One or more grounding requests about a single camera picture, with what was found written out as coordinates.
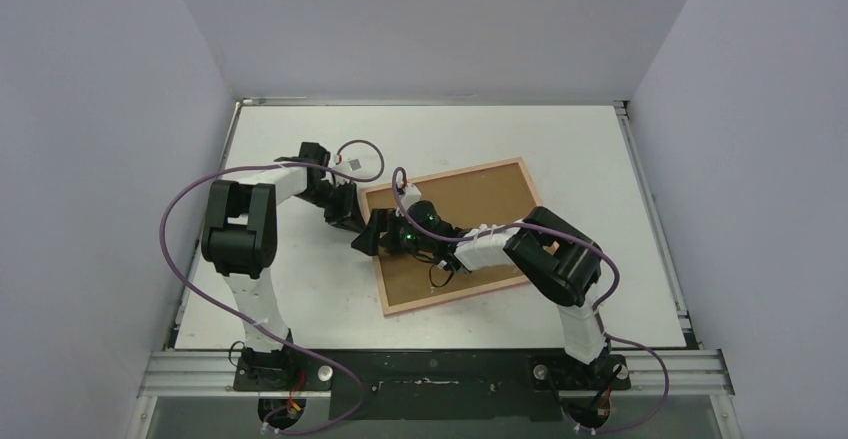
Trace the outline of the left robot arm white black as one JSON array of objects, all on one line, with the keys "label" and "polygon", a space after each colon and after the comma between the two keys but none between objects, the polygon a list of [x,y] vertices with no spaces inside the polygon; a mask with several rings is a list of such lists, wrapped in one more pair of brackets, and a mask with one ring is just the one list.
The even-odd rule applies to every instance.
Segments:
[{"label": "left robot arm white black", "polygon": [[278,248],[277,207],[298,198],[323,211],[335,228],[365,228],[358,204],[355,173],[359,159],[331,154],[304,142],[294,157],[240,179],[212,183],[201,236],[203,258],[230,288],[239,313],[246,316],[240,373],[282,390],[297,379],[291,330],[283,320],[270,269]]}]

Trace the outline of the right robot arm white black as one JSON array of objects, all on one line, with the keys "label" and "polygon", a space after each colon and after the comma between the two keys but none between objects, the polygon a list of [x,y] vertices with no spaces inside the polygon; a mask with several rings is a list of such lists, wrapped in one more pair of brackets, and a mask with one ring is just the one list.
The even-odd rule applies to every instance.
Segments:
[{"label": "right robot arm white black", "polygon": [[559,310],[565,373],[577,387],[605,374],[607,340],[592,305],[601,275],[600,247],[551,210],[537,206],[507,225],[455,227],[420,200],[401,210],[374,209],[352,248],[368,256],[406,254],[453,275],[513,266]]}]

